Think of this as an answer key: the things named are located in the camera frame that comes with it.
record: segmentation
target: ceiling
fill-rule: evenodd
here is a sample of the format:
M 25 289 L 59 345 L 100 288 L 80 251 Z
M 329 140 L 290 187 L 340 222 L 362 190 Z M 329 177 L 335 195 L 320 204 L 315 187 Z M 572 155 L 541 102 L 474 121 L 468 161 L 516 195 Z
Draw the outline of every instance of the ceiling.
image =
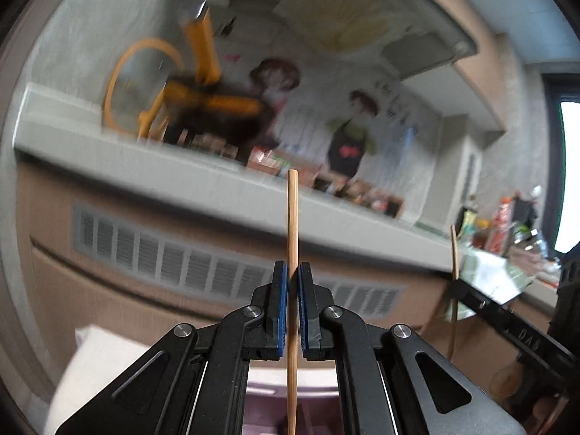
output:
M 580 41 L 553 0 L 469 0 L 525 63 L 580 61 Z

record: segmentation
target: wooden stick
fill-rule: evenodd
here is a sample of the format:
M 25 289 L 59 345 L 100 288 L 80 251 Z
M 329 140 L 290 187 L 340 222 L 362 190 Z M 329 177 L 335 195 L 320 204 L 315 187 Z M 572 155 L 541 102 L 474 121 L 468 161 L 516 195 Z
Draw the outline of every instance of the wooden stick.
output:
M 288 170 L 288 435 L 296 434 L 298 378 L 298 171 Z
M 455 235 L 455 226 L 451 225 L 451 254 L 453 257 L 453 280 L 459 279 L 459 264 L 457 261 L 457 236 Z M 455 353 L 455 340 L 457 338 L 457 307 L 456 299 L 451 299 L 451 336 L 449 338 L 449 346 L 447 348 L 447 359 L 453 360 L 453 353 Z

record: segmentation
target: metal screw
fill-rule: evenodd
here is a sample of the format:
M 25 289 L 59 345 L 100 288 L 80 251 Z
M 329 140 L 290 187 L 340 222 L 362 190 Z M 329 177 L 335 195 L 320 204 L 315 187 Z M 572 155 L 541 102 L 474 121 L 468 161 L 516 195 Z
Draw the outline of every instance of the metal screw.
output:
M 338 306 L 328 306 L 324 310 L 324 314 L 331 319 L 337 319 L 342 315 L 342 309 Z
M 393 328 L 393 333 L 400 339 L 406 339 L 411 336 L 411 328 L 405 324 L 398 324 Z
M 244 315 L 246 317 L 258 317 L 262 313 L 262 309 L 257 306 L 246 306 L 244 308 Z
M 178 324 L 173 328 L 173 333 L 177 337 L 188 337 L 192 331 L 193 328 L 189 324 Z

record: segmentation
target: cartoon girl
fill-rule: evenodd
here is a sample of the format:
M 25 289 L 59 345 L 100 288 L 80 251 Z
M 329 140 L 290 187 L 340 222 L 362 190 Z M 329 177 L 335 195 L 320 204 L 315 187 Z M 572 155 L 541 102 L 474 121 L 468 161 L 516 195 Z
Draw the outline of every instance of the cartoon girl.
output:
M 376 144 L 370 137 L 367 127 L 379 114 L 377 102 L 362 90 L 350 92 L 349 119 L 333 119 L 326 123 L 332 132 L 332 141 L 327 153 L 331 170 L 349 178 L 359 171 L 365 154 L 375 155 Z
M 264 59 L 249 73 L 251 91 L 266 100 L 276 115 L 283 110 L 288 100 L 288 92 L 300 84 L 300 70 L 294 63 L 279 58 Z M 272 126 L 256 146 L 275 149 L 279 142 L 272 136 Z

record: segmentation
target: orange ring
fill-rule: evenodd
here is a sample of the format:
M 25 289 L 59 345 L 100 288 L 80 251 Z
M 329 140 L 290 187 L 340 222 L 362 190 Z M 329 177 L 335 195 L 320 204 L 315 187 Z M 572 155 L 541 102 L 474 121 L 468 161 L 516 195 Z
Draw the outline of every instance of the orange ring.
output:
M 115 66 L 115 69 L 112 72 L 111 79 L 109 80 L 109 83 L 107 86 L 107 93 L 105 95 L 105 101 L 103 104 L 103 122 L 104 122 L 105 126 L 107 126 L 110 129 L 114 129 L 118 132 L 124 133 L 124 134 L 134 135 L 137 132 L 131 132 L 131 131 L 128 131 L 126 129 L 123 129 L 115 121 L 115 118 L 113 117 L 112 111 L 111 111 L 112 91 L 115 88 L 115 85 L 117 84 L 117 79 L 119 78 L 119 74 L 121 73 L 121 69 L 127 63 L 127 60 L 129 60 L 130 57 L 135 55 L 137 52 L 142 51 L 143 49 L 157 49 L 157 50 L 163 52 L 165 55 L 167 55 L 173 61 L 173 63 L 175 63 L 175 65 L 177 66 L 177 68 L 180 72 L 183 72 L 183 70 L 185 69 L 183 59 L 181 57 L 181 54 L 179 54 L 178 50 L 175 49 L 171 44 L 169 44 L 168 42 L 166 42 L 162 39 L 142 39 L 140 41 L 137 41 L 132 46 L 130 46 L 129 49 L 127 49 L 127 51 L 123 54 L 123 56 L 121 56 L 121 58 L 117 62 L 117 65 Z M 168 117 L 166 117 L 163 120 L 160 128 L 153 133 L 152 137 L 159 138 L 159 134 L 161 134 L 161 131 L 165 127 L 167 127 L 167 124 L 168 124 Z

